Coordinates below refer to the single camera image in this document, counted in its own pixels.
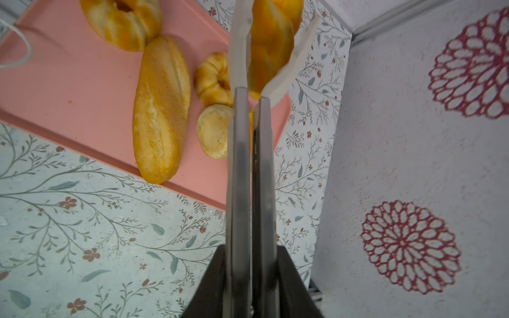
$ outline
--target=tablecloth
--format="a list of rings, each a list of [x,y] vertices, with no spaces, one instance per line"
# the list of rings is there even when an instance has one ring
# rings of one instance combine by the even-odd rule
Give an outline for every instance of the tablecloth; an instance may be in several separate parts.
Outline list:
[[[229,29],[233,0],[201,4]],[[321,23],[274,156],[277,242],[305,284],[351,40],[315,0],[306,0],[302,25],[315,11]],[[6,125],[0,206],[6,317],[178,317],[224,243],[224,212]]]

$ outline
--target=round bun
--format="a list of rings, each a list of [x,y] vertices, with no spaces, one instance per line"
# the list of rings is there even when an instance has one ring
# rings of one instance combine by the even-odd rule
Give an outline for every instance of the round bun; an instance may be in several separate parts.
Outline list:
[[[224,159],[228,150],[228,124],[233,118],[233,109],[220,104],[205,108],[198,122],[196,133],[203,152],[213,159]]]
[[[161,32],[159,0],[80,0],[85,18],[104,40],[126,51],[143,51]]]
[[[194,76],[194,89],[205,107],[214,104],[232,107],[226,53],[212,53],[198,65]]]

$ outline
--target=red circular pattern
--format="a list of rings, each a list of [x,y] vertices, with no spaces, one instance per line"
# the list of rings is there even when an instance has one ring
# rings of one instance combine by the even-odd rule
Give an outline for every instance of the red circular pattern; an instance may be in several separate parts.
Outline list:
[[[445,222],[428,209],[384,202],[366,214],[362,227],[370,262],[391,283],[422,294],[454,284],[461,252]]]
[[[495,119],[509,114],[509,7],[470,24],[435,58],[428,86],[445,110]]]

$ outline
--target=pink tray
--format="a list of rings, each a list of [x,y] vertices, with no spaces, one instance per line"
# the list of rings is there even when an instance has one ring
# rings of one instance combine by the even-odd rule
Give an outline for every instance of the pink tray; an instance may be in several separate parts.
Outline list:
[[[195,0],[161,1],[162,34],[176,37],[191,74],[210,53],[227,51],[228,33]],[[0,70],[0,120],[139,176],[131,120],[141,52],[103,41],[87,24],[78,0],[38,0],[18,27],[34,47],[25,66]],[[0,43],[0,63],[23,57],[13,33]],[[182,162],[162,186],[225,209],[227,162],[208,158],[196,136],[204,109],[192,92]],[[277,145],[291,111],[288,94],[272,109]]]

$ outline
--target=white cable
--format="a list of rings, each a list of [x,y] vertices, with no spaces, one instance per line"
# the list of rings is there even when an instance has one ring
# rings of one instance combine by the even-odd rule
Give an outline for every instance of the white cable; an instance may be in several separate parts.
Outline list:
[[[24,58],[20,59],[19,61],[12,62],[12,63],[0,64],[0,69],[4,69],[4,68],[7,68],[7,67],[17,67],[17,66],[25,64],[32,57],[32,53],[34,53],[34,49],[32,48],[32,45],[30,44],[29,40],[26,38],[25,34],[23,34],[23,32],[21,32],[17,27],[13,26],[10,23],[7,23],[2,18],[0,18],[0,23],[5,25],[6,27],[11,29],[12,31],[14,31],[17,35],[19,35],[19,37],[26,44],[26,55],[25,55]]]

